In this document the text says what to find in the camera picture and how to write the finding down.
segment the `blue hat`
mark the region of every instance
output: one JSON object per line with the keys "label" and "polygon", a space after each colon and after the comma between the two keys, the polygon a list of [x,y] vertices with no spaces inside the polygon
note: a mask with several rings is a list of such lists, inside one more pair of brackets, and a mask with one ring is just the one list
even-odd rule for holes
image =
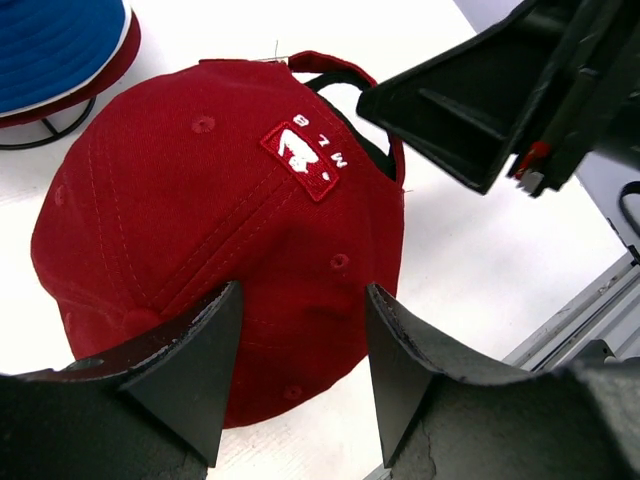
{"label": "blue hat", "polygon": [[124,42],[123,0],[0,0],[0,117],[89,84]]}

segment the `white background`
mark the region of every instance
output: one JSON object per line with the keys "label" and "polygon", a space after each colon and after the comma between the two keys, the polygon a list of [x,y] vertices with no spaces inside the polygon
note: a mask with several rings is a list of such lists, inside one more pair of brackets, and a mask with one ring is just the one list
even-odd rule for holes
{"label": "white background", "polygon": [[[375,4],[273,0],[131,0],[139,56],[97,108],[151,76],[201,58],[262,59],[314,49],[359,63],[379,80],[468,39],[450,0]],[[354,118],[356,91],[327,96]],[[63,122],[70,112],[58,115]],[[384,135],[356,121],[384,146]],[[41,134],[0,131],[3,141]],[[42,198],[75,138],[0,152],[0,371],[72,361],[53,301],[39,286],[29,240]],[[408,152],[406,237],[399,299],[460,341],[503,358],[623,253],[577,181],[531,200],[501,179],[480,197]],[[226,431],[209,478],[361,480],[380,462],[367,361],[329,392],[260,425]]]}

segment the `black wire stand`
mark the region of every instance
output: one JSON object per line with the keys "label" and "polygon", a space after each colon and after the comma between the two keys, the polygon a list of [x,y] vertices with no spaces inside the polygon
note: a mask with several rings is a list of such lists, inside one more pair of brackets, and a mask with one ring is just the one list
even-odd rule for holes
{"label": "black wire stand", "polygon": [[67,128],[64,130],[58,130],[53,124],[49,121],[48,118],[43,118],[39,120],[51,133],[51,136],[43,138],[41,140],[36,140],[33,142],[26,143],[15,143],[15,144],[2,144],[0,143],[0,151],[17,151],[17,150],[28,150],[31,148],[43,147],[45,145],[49,145],[53,142],[57,142],[61,138],[66,137],[73,131],[75,131],[82,123],[89,117],[91,112],[93,111],[93,107],[96,104],[96,97],[91,98],[87,102],[87,106],[84,108],[80,116]]}

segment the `red patch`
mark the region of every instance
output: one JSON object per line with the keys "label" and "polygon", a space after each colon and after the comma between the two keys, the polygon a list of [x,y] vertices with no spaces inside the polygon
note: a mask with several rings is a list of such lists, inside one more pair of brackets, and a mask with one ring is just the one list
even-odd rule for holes
{"label": "red patch", "polygon": [[322,200],[340,179],[320,145],[292,123],[282,122],[260,144],[296,177],[315,202]]}

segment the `hat brim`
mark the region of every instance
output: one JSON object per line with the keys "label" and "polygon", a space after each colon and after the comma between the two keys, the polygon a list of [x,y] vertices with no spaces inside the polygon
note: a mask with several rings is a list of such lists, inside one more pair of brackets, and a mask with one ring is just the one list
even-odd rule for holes
{"label": "hat brim", "polygon": [[136,15],[132,12],[129,29],[122,45],[111,60],[88,84],[70,91],[67,95],[53,102],[0,117],[0,128],[35,122],[99,95],[117,82],[129,69],[138,54],[140,41],[140,24]]}

